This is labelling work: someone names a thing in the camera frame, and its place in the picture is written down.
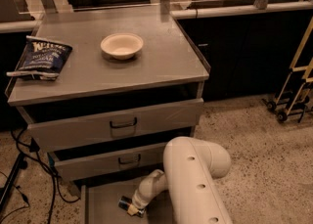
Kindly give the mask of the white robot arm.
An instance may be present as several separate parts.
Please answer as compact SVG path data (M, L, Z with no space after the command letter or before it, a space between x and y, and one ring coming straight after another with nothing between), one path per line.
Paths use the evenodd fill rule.
M177 224L233 224L214 180L231 168L220 145L192 137L176 137L163 151L163 169L145 177L126 209L139 214L161 192L170 195Z

